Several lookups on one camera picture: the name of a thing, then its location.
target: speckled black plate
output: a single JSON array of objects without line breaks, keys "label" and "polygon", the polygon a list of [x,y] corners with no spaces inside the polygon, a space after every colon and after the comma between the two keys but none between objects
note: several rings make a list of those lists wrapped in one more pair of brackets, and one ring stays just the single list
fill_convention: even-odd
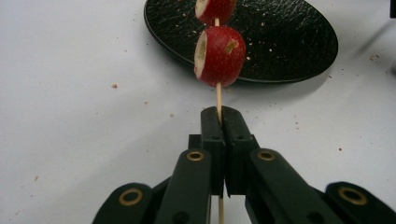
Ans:
[{"label": "speckled black plate", "polygon": [[[195,18],[195,2],[148,0],[145,5],[146,25],[154,38],[191,65],[196,41],[205,29]],[[334,29],[304,0],[238,0],[227,25],[239,31],[247,45],[239,80],[302,81],[329,68],[338,52]]]}]

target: fruit slice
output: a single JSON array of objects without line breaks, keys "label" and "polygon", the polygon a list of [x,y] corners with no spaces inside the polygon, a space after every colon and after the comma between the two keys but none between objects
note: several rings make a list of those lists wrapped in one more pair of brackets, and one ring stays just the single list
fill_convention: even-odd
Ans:
[{"label": "fruit slice", "polygon": [[209,86],[231,85],[245,61],[242,36],[227,26],[211,26],[201,33],[194,54],[194,73]]},{"label": "fruit slice", "polygon": [[215,18],[218,18],[223,25],[233,15],[235,5],[236,0],[197,0],[195,16],[208,25],[215,25]]}]

